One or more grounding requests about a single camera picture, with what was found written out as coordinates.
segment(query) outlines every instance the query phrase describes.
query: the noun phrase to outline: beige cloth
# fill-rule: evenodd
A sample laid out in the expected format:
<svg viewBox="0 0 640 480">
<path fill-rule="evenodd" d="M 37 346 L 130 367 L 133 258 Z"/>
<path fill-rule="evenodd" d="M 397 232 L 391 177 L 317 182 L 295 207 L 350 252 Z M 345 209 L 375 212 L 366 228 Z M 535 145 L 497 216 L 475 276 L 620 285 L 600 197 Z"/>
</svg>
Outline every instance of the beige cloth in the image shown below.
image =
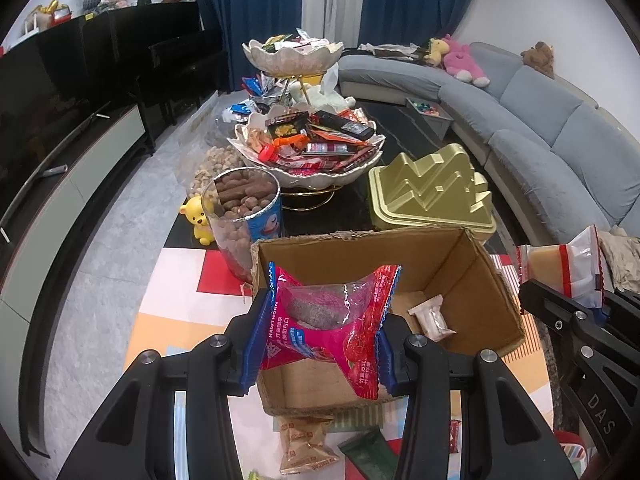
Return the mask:
<svg viewBox="0 0 640 480">
<path fill-rule="evenodd" d="M 598 231 L 598 238 L 613 285 L 640 294 L 640 238 L 627 236 L 617 226 L 609 232 Z"/>
</svg>

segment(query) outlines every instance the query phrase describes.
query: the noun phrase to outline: drawer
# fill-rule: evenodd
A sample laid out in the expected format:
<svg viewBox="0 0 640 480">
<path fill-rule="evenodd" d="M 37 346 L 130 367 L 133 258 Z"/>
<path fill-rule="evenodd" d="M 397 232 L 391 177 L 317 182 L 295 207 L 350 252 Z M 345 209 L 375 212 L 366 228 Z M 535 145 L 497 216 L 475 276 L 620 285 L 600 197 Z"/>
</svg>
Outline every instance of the drawer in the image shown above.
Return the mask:
<svg viewBox="0 0 640 480">
<path fill-rule="evenodd" d="M 127 150 L 145 133 L 138 108 L 115 123 L 71 168 L 68 177 L 86 202 Z"/>
<path fill-rule="evenodd" d="M 15 449 L 22 449 L 18 424 L 18 385 L 28 329 L 29 323 L 0 301 L 0 424 Z"/>
<path fill-rule="evenodd" d="M 0 300 L 31 320 L 53 259 L 84 207 L 76 186 L 66 178 L 34 218 L 8 269 Z"/>
</svg>

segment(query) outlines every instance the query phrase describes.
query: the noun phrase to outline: yellow plush toy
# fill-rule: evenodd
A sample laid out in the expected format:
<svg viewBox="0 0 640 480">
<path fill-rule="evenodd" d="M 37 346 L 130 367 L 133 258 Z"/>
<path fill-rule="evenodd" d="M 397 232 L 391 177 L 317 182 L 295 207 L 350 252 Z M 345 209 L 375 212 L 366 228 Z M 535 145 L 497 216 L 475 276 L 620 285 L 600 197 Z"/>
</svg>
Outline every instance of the yellow plush toy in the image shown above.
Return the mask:
<svg viewBox="0 0 640 480">
<path fill-rule="evenodd" d="M 424 60 L 429 66 L 440 66 L 442 58 L 449 53 L 449 45 L 442 40 L 429 40 L 429 53 Z"/>
<path fill-rule="evenodd" d="M 185 215 L 187 220 L 193 224 L 193 236 L 195 236 L 201 244 L 207 246 L 215 240 L 207 216 L 202 210 L 199 195 L 194 196 L 186 204 L 181 205 L 180 214 Z"/>
</svg>

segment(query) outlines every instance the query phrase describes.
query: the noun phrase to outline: pink snack package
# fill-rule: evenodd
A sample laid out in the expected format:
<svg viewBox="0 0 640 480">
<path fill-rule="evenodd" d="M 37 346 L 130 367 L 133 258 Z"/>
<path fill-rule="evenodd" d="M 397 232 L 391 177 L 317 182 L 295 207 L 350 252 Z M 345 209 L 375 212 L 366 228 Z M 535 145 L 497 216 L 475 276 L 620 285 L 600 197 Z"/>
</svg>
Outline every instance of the pink snack package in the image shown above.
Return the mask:
<svg viewBox="0 0 640 480">
<path fill-rule="evenodd" d="M 357 282 L 304 286 L 270 263 L 271 323 L 260 367 L 335 362 L 357 396 L 377 399 L 376 335 L 400 270 L 381 266 Z"/>
</svg>

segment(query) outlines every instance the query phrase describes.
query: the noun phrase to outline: white candy wrapper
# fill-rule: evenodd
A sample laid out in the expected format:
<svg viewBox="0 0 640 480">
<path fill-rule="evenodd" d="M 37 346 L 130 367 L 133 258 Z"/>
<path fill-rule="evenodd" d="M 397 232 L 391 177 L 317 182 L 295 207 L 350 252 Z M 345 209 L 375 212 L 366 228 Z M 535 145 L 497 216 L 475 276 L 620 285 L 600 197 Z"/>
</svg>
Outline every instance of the white candy wrapper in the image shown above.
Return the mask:
<svg viewBox="0 0 640 480">
<path fill-rule="evenodd" d="M 424 335 L 436 343 L 456 333 L 455 330 L 451 330 L 447 326 L 447 322 L 440 312 L 442 301 L 442 295 L 439 294 L 409 309 L 409 314 L 418 318 Z"/>
</svg>

